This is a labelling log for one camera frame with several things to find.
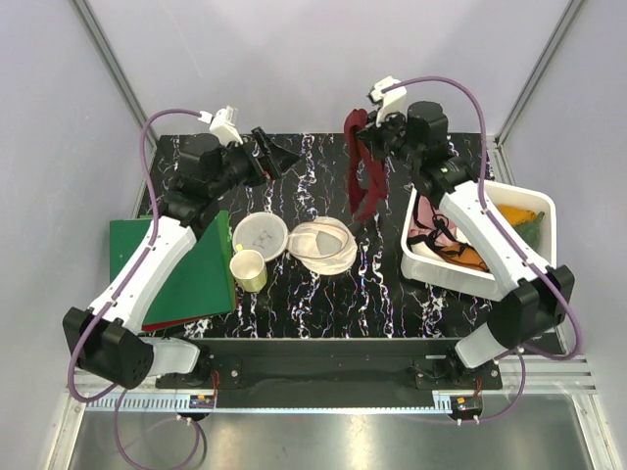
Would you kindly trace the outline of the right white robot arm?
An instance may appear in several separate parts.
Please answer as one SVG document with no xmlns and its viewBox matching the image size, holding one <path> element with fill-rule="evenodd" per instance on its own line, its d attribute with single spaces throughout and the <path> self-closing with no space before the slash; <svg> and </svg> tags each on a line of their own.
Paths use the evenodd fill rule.
<svg viewBox="0 0 627 470">
<path fill-rule="evenodd" d="M 459 340 L 445 363 L 445 376 L 466 388 L 487 362 L 561 325 L 568 315 L 574 275 L 553 267 L 531 249 L 488 199 L 481 175 L 450 148 L 441 105 L 416 102 L 406 113 L 379 119 L 366 114 L 357 136 L 376 159 L 406 164 L 411 181 L 466 236 L 487 264 L 501 299 L 486 322 Z"/>
</svg>

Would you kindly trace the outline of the beige mesh laundry bag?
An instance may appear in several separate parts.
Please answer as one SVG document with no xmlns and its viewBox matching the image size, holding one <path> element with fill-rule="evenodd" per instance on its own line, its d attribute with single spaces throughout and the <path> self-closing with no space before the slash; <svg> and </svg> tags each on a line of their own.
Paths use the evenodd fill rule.
<svg viewBox="0 0 627 470">
<path fill-rule="evenodd" d="M 236 225 L 232 246 L 255 250 L 265 262 L 287 252 L 306 269 L 321 276 L 348 271 L 358 250 L 348 226 L 336 218 L 320 216 L 289 230 L 281 217 L 263 211 L 247 215 Z"/>
</svg>

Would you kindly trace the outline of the dark red bra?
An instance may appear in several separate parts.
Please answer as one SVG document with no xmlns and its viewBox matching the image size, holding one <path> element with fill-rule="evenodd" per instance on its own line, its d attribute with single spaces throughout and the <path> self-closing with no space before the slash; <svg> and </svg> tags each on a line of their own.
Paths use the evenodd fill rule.
<svg viewBox="0 0 627 470">
<path fill-rule="evenodd" d="M 377 161 L 358 138 L 358 132 L 365 129 L 367 112 L 354 109 L 344 122 L 344 137 L 350 157 L 347 176 L 350 212 L 357 221 L 365 221 L 376 212 L 380 201 L 388 197 L 388 184 L 385 164 Z"/>
</svg>

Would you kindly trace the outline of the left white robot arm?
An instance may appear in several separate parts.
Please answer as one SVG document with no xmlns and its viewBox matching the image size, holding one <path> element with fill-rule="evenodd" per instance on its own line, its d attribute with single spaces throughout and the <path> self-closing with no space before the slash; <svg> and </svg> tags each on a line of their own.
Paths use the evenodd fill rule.
<svg viewBox="0 0 627 470">
<path fill-rule="evenodd" d="M 204 386 L 212 365 L 200 357 L 200 348 L 188 340 L 141 336 L 144 318 L 175 267 L 217 216 L 218 199 L 240 185 L 280 179 L 299 159 L 259 127 L 242 143 L 222 144 L 213 134 L 189 138 L 158 202 L 159 216 L 130 260 L 88 308 L 72 307 L 63 318 L 71 352 L 69 387 L 75 386 L 76 369 L 128 390 L 164 374 L 177 374 L 192 388 Z"/>
</svg>

